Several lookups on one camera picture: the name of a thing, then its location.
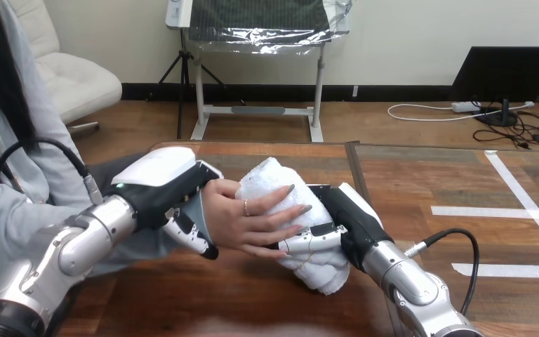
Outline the person's hand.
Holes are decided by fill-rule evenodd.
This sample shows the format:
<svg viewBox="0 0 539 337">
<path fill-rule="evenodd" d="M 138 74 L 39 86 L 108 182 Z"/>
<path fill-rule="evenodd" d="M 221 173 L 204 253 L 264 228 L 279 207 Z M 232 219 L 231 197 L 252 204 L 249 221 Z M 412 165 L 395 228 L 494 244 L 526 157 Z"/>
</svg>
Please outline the person's hand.
<svg viewBox="0 0 539 337">
<path fill-rule="evenodd" d="M 280 187 L 257 199 L 237 199 L 239 188 L 236 181 L 216 179 L 207 183 L 201 192 L 206 227 L 213 244 L 260 258 L 286 258 L 285 251 L 268 246 L 299 233 L 301 225 L 284 225 L 310 211 L 312 206 L 298 204 L 269 214 L 269 210 L 294 190 L 293 185 Z"/>
</svg>

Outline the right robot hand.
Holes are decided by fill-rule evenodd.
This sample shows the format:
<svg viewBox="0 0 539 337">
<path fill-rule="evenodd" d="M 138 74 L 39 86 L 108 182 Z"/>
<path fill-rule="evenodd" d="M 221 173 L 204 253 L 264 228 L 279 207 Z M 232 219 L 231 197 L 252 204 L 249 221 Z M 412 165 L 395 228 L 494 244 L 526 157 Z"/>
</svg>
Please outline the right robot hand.
<svg viewBox="0 0 539 337">
<path fill-rule="evenodd" d="M 270 244 L 269 249 L 287 253 L 311 253 L 344 248 L 348 260 L 369 274 L 375 268 L 384 274 L 406 257 L 384 231 L 370 205 L 347 183 L 338 187 L 310 185 L 332 219 L 303 230 L 300 234 Z"/>
</svg>

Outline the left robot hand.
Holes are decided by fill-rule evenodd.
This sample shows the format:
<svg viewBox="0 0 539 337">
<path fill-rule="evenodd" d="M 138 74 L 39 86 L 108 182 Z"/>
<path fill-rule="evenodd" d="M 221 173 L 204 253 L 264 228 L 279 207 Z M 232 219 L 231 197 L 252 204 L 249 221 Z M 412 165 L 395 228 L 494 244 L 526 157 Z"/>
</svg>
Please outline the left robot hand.
<svg viewBox="0 0 539 337">
<path fill-rule="evenodd" d="M 215 260 L 219 251 L 204 228 L 199 192 L 222 177 L 188 147 L 161 147 L 113 177 L 105 196 L 121 197 L 129 204 L 136 230 L 161 228 L 179 245 Z"/>
</svg>

